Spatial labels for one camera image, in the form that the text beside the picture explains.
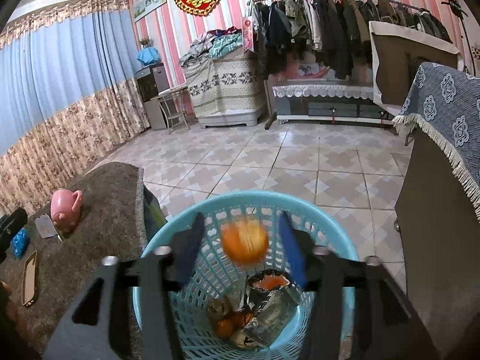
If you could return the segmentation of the blue plastic bag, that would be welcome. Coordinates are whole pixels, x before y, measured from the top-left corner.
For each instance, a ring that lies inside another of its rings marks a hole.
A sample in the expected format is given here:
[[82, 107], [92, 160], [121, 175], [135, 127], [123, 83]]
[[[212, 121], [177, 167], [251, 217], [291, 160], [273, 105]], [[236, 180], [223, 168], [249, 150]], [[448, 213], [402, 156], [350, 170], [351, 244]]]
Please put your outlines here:
[[29, 246], [29, 241], [29, 232], [25, 228], [19, 230], [19, 232], [13, 237], [10, 246], [15, 258], [22, 258]]

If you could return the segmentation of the white scalloped paper card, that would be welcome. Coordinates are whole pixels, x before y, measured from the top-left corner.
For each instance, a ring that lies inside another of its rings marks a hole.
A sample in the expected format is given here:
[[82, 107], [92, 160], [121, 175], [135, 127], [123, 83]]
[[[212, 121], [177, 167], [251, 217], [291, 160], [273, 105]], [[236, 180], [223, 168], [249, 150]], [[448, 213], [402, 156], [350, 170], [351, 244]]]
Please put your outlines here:
[[48, 214], [42, 214], [34, 221], [36, 230], [42, 239], [58, 236], [57, 229]]

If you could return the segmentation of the orange mandarin fruit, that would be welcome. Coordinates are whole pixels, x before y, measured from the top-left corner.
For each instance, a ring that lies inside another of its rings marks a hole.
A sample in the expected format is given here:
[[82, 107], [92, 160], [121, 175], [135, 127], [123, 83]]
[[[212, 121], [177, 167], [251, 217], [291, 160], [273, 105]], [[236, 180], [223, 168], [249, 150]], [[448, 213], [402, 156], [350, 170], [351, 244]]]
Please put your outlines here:
[[257, 219], [239, 219], [221, 226], [220, 242], [234, 264], [252, 266], [264, 260], [269, 234]]

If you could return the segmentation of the crumpled snack bag trash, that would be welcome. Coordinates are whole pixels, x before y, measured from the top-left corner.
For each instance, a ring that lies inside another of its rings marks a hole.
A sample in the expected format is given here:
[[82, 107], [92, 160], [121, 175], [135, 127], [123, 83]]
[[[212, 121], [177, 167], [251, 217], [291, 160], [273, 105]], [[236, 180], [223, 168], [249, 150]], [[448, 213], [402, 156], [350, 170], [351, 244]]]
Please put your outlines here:
[[287, 272], [267, 269], [247, 279], [246, 296], [252, 317], [242, 330], [248, 340], [269, 347], [294, 317], [301, 293]]

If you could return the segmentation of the pink piggy bank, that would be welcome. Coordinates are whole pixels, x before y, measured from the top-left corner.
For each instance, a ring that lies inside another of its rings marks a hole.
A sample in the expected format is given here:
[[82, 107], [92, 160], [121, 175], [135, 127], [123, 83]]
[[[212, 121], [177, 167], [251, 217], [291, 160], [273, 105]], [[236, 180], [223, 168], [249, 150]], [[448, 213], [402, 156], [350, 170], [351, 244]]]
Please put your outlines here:
[[63, 233], [72, 232], [80, 221], [82, 192], [69, 189], [56, 190], [50, 201], [50, 217], [55, 228]]

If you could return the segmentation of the tan phone case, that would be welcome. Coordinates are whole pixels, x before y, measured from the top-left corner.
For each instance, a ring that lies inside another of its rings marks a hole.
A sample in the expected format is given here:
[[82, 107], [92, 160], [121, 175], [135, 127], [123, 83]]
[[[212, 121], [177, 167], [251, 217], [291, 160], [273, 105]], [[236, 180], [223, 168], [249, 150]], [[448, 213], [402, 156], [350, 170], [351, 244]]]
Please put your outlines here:
[[30, 307], [37, 300], [38, 252], [35, 250], [25, 261], [22, 277], [21, 302], [24, 307]]

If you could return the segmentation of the light blue plastic basket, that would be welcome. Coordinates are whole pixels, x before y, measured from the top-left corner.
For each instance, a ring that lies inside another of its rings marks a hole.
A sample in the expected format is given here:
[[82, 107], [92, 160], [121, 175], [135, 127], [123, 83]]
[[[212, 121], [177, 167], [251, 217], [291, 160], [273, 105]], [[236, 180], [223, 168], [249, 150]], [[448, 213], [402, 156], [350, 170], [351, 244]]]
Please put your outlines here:
[[[311, 292], [302, 294], [292, 320], [268, 348], [233, 347], [215, 336], [206, 313], [211, 299], [223, 296], [248, 276], [269, 268], [290, 271], [278, 233], [278, 219], [283, 211], [288, 213], [294, 228], [308, 233], [315, 244], [328, 247], [342, 258], [359, 258], [344, 229], [319, 207], [298, 197], [270, 191], [242, 191], [208, 198], [170, 219], [149, 241], [143, 252], [145, 255], [187, 229], [197, 213], [204, 216], [206, 232], [193, 275], [182, 291], [170, 296], [185, 359], [298, 358], [315, 297]], [[243, 218], [261, 222], [268, 232], [265, 259], [250, 267], [232, 263], [221, 247], [221, 230]]]

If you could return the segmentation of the grey fuzzy table mat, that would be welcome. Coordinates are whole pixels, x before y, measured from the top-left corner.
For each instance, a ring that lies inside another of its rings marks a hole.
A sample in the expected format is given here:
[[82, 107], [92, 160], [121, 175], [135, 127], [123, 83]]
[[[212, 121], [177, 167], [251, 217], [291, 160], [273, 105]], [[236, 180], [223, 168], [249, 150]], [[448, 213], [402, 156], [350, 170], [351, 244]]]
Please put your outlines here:
[[8, 255], [1, 279], [12, 291], [18, 312], [18, 338], [1, 337], [2, 359], [39, 359], [59, 320], [108, 255], [137, 258], [146, 245], [143, 224], [143, 169], [127, 163], [99, 166], [72, 185], [82, 192], [80, 222], [64, 241], [39, 236], [32, 215], [26, 254], [37, 254], [37, 300], [22, 305], [23, 258]]

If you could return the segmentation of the blue and floral curtain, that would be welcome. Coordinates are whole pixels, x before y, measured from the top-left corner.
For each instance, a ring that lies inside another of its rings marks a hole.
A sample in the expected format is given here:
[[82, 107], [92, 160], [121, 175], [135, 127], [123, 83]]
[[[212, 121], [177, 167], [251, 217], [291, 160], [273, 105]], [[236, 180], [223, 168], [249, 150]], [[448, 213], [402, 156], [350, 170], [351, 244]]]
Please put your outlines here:
[[1, 211], [33, 213], [148, 126], [128, 0], [44, 10], [1, 32]]

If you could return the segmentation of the cloth covered storage box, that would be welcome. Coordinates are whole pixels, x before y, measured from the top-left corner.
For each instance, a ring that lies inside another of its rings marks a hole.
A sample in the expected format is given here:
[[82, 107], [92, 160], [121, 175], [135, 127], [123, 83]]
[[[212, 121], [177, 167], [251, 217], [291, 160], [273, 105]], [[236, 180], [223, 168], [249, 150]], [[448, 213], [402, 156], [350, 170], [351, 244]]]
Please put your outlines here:
[[202, 55], [183, 72], [202, 128], [258, 125], [267, 102], [254, 53], [238, 48], [219, 59]]

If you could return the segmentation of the low tv stand lace cover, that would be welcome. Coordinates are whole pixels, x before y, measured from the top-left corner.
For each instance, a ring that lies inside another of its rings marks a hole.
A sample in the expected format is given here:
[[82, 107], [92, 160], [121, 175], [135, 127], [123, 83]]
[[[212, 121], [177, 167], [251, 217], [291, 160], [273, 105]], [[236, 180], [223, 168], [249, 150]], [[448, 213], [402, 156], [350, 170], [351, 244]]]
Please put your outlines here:
[[292, 81], [273, 85], [272, 112], [281, 123], [316, 121], [386, 126], [392, 116], [374, 103], [374, 86], [351, 81]]

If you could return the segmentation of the black water dispenser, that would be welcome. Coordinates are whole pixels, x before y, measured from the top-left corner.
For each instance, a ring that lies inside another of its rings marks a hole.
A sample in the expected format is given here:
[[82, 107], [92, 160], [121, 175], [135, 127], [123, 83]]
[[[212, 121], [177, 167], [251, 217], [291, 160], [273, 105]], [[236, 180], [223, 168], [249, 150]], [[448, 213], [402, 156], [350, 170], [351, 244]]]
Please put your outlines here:
[[153, 130], [165, 130], [166, 122], [157, 99], [159, 93], [169, 89], [168, 77], [162, 63], [151, 64], [135, 73], [135, 80], [142, 95], [147, 119]]

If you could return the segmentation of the blue floral fringed cloth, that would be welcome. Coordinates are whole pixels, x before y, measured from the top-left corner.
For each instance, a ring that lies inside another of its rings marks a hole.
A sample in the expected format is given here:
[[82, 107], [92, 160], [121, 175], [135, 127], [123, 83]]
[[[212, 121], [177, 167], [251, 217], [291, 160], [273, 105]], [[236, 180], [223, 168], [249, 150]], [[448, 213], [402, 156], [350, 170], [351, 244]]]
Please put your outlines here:
[[479, 78], [422, 63], [393, 124], [403, 136], [419, 128], [442, 150], [478, 215]]

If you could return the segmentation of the cloth covered television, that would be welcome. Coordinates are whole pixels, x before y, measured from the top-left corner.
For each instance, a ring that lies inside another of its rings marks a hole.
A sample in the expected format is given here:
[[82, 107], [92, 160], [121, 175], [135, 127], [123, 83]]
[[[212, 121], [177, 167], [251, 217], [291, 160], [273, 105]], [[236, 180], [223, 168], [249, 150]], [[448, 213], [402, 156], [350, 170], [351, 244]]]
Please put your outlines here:
[[373, 56], [373, 102], [392, 116], [400, 113], [416, 71], [424, 62], [459, 71], [463, 56], [452, 43], [387, 22], [368, 23]]

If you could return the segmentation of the clothes rack with coats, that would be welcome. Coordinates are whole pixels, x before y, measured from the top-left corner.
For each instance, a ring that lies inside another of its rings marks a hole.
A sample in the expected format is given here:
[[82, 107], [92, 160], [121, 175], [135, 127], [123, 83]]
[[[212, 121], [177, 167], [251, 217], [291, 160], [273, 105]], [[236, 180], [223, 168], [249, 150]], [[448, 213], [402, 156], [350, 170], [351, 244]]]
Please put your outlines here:
[[351, 78], [356, 63], [372, 62], [368, 25], [374, 21], [452, 42], [447, 28], [428, 10], [391, 0], [277, 0], [256, 2], [251, 13], [263, 80], [284, 72], [288, 59], [301, 60], [308, 53], [335, 78]]

